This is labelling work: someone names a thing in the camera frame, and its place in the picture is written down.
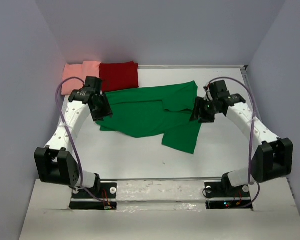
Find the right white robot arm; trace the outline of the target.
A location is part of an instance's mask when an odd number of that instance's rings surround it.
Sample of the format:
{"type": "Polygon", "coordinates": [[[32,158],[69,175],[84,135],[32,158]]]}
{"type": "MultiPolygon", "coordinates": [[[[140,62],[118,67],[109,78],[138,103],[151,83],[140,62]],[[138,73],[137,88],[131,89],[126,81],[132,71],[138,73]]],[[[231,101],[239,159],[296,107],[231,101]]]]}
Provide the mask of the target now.
{"type": "Polygon", "coordinates": [[[249,106],[240,94],[230,94],[226,81],[218,77],[204,86],[205,96],[195,99],[191,121],[213,123],[217,114],[233,122],[248,139],[248,166],[225,173],[220,190],[232,196],[239,187],[285,177],[292,172],[293,143],[269,130],[256,114],[255,100],[249,106]]]}

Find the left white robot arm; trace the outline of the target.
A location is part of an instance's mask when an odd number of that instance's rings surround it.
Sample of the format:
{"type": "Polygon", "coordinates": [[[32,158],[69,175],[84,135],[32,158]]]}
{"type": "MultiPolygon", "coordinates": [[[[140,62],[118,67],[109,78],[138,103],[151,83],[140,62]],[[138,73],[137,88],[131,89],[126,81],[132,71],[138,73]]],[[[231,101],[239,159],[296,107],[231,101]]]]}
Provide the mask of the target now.
{"type": "Polygon", "coordinates": [[[57,106],[61,122],[46,145],[35,150],[34,160],[43,183],[82,189],[94,198],[100,194],[101,178],[83,170],[75,141],[88,117],[94,122],[103,121],[113,112],[100,78],[87,76],[82,84],[71,92],[65,110],[57,106]]]}

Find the green t shirt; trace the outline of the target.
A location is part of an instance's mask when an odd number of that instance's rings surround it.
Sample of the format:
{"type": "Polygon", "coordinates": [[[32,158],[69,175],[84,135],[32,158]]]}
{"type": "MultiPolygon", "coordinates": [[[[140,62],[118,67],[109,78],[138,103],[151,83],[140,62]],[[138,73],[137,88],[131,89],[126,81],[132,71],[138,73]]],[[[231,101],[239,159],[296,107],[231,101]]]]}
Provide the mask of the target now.
{"type": "Polygon", "coordinates": [[[108,92],[112,117],[96,122],[104,132],[133,138],[162,135],[162,145],[193,154],[201,124],[191,121],[198,86],[195,81],[108,92]]]}

